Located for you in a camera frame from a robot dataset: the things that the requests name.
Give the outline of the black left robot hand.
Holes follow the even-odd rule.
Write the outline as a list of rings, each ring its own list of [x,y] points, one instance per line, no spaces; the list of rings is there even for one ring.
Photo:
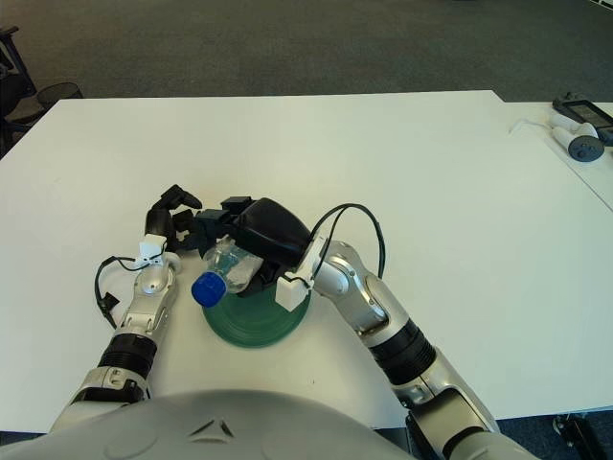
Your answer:
[[[145,234],[165,237],[169,252],[192,251],[198,247],[198,229],[194,210],[202,202],[178,185],[169,187],[146,215]]]

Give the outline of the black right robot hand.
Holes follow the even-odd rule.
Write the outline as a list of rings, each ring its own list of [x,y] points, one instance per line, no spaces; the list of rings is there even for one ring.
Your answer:
[[[248,297],[270,288],[303,259],[310,231],[270,198],[231,196],[221,208],[195,216],[202,243],[204,272],[219,279],[204,282],[199,293],[218,303],[226,294]]]

